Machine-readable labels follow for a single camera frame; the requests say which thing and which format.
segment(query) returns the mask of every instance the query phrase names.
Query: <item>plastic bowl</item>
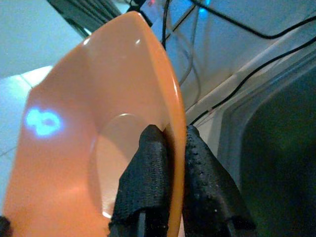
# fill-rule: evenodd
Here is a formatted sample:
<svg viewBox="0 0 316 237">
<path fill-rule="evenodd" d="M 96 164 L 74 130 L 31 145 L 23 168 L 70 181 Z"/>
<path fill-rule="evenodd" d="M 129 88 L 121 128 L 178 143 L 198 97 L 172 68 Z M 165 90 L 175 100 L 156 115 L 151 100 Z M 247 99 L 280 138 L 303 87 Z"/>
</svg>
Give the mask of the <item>plastic bowl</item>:
<svg viewBox="0 0 316 237">
<path fill-rule="evenodd" d="M 106 236 L 119 177 L 148 124 L 165 129 L 173 150 L 168 236 L 176 237 L 184 108 L 165 51 L 131 12 L 85 39 L 31 90 L 3 210 L 13 236 Z"/>
</svg>

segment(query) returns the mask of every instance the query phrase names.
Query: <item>black cable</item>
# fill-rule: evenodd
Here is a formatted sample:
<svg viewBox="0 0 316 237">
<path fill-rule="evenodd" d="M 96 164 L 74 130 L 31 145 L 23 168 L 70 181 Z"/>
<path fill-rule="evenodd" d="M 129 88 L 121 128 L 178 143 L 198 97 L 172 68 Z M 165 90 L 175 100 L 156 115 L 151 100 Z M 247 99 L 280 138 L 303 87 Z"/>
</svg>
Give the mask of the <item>black cable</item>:
<svg viewBox="0 0 316 237">
<path fill-rule="evenodd" d="M 249 27 L 249 26 L 247 26 L 247 25 L 245 25 L 245 24 L 243 24 L 243 23 L 241 23 L 241 22 L 239 22 L 237 20 L 234 20 L 231 17 L 229 17 L 229 16 L 227 16 L 227 15 L 225 15 L 223 13 L 218 12 L 215 9 L 210 8 L 210 7 L 208 7 L 207 5 L 205 5 L 205 4 L 201 3 L 201 2 L 198 2 L 197 0 L 190 0 L 190 1 L 193 4 L 203 8 L 205 10 L 207 10 L 209 13 L 214 14 L 214 15 L 216 15 L 216 16 L 218 16 L 218 17 L 220 17 L 220 18 L 222 18 L 222 19 L 224 19 L 224 20 L 226 20 L 226 21 L 228 21 L 228 22 L 230 22 L 230 23 L 232 23 L 232 24 L 234 24 L 234 25 L 236 25 L 238 27 L 241 27 L 244 30 L 246 30 L 246 31 L 248 31 L 248 32 L 250 32 L 250 33 L 252 33 L 252 34 L 254 34 L 256 36 L 259 36 L 261 38 L 268 39 L 268 40 L 272 40 L 272 39 L 276 39 L 276 38 L 279 38 L 281 36 L 284 36 L 285 34 L 289 33 L 290 31 L 292 31 L 292 30 L 294 30 L 294 29 L 296 29 L 296 28 L 298 28 L 300 26 L 303 26 L 303 25 L 305 25 L 305 24 L 307 24 L 307 23 L 309 23 L 311 21 L 316 20 L 316 16 L 312 16 L 312 17 L 310 17 L 310 18 L 308 18 L 306 20 L 303 20 L 303 21 L 301 21 L 301 22 L 299 22 L 299 23 L 297 23 L 297 24 L 285 29 L 284 31 L 282 31 L 282 32 L 280 32 L 278 34 L 269 36 L 269 35 L 263 34 L 263 33 L 259 32 L 259 31 L 255 30 L 255 29 L 253 29 L 253 28 L 251 28 L 251 27 Z"/>
<path fill-rule="evenodd" d="M 163 23 L 162 23 L 162 46 L 164 49 L 166 49 L 166 26 L 167 26 L 167 15 L 168 15 L 168 9 L 170 5 L 170 0 L 166 0 L 163 8 Z"/>
<path fill-rule="evenodd" d="M 285 57 L 285 56 L 287 56 L 287 55 L 289 55 L 289 54 L 291 54 L 291 53 L 294 53 L 294 52 L 296 52 L 296 51 L 298 51 L 298 50 L 301 50 L 302 48 L 305 48 L 305 47 L 311 45 L 312 43 L 314 43 L 315 41 L 316 41 L 316 37 L 312 38 L 311 40 L 309 40 L 308 42 L 302 44 L 301 46 L 298 46 L 297 48 L 292 49 L 292 50 L 290 50 L 290 51 L 288 51 L 288 52 L 286 52 L 286 53 L 283 53 L 283 54 L 281 54 L 281 55 L 279 55 L 279 56 L 277 56 L 277 57 L 275 57 L 275 58 L 269 60 L 268 62 L 262 64 L 261 66 L 259 66 L 259 67 L 256 68 L 255 70 L 253 70 L 251 73 L 249 73 L 248 76 L 246 76 L 245 79 L 243 79 L 243 80 L 238 84 L 238 86 L 232 91 L 232 93 L 230 93 L 230 94 L 229 94 L 225 99 L 223 99 L 221 102 L 219 102 L 219 103 L 217 103 L 216 105 L 214 105 L 214 106 L 212 107 L 212 109 L 214 110 L 215 108 L 221 106 L 222 104 L 224 104 L 224 103 L 226 103 L 228 100 L 230 100 L 230 99 L 240 90 L 240 88 L 247 82 L 247 80 L 248 80 L 251 76 L 253 76 L 253 75 L 254 75 L 256 72 L 258 72 L 259 70 L 263 69 L 265 66 L 267 66 L 267 65 L 271 64 L 272 62 L 274 62 L 274 61 L 276 61 L 276 60 L 278 60 L 278 59 L 280 59 L 280 58 L 283 58 L 283 57 Z M 203 117 L 203 116 L 204 116 L 205 114 L 207 114 L 208 112 L 209 112 L 209 110 L 204 111 L 204 112 L 203 112 L 202 114 L 200 114 L 195 120 L 193 120 L 193 121 L 190 123 L 190 125 L 193 125 L 196 121 L 198 121 L 201 117 Z"/>
</svg>

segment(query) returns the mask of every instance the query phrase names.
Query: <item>tile floor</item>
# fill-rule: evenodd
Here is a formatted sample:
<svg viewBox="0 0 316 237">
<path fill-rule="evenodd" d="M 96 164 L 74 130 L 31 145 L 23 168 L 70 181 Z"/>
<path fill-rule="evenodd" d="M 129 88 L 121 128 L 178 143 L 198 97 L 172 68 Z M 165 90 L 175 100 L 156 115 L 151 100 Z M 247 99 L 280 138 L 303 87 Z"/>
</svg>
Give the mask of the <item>tile floor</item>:
<svg viewBox="0 0 316 237">
<path fill-rule="evenodd" d="M 52 66 L 47 66 L 21 75 L 0 78 L 0 215 L 28 93 L 51 69 Z"/>
</svg>

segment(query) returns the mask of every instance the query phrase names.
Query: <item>blue light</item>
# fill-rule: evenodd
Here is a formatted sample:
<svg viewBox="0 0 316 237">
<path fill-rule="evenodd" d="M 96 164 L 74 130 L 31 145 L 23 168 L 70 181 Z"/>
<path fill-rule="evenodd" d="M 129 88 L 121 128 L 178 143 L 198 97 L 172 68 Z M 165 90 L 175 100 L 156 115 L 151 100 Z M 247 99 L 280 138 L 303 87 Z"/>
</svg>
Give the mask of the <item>blue light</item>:
<svg viewBox="0 0 316 237">
<path fill-rule="evenodd" d="M 205 0 L 205 5 L 209 6 L 211 3 L 211 0 Z M 205 12 L 206 10 L 204 8 L 200 8 L 199 12 Z"/>
<path fill-rule="evenodd" d="M 40 112 L 38 109 L 31 109 L 25 120 L 28 127 L 34 127 L 38 136 L 51 135 L 61 128 L 61 121 L 54 112 Z"/>
</svg>

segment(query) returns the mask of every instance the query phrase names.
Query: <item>white floor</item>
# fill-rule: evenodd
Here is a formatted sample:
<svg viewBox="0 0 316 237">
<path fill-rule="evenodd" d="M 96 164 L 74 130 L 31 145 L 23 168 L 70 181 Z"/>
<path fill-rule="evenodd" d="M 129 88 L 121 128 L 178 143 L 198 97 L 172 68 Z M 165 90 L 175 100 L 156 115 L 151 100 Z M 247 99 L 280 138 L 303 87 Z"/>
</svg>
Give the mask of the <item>white floor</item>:
<svg viewBox="0 0 316 237">
<path fill-rule="evenodd" d="M 0 79 L 0 215 L 13 167 L 22 113 L 32 87 L 40 83 L 52 66 Z"/>
</svg>

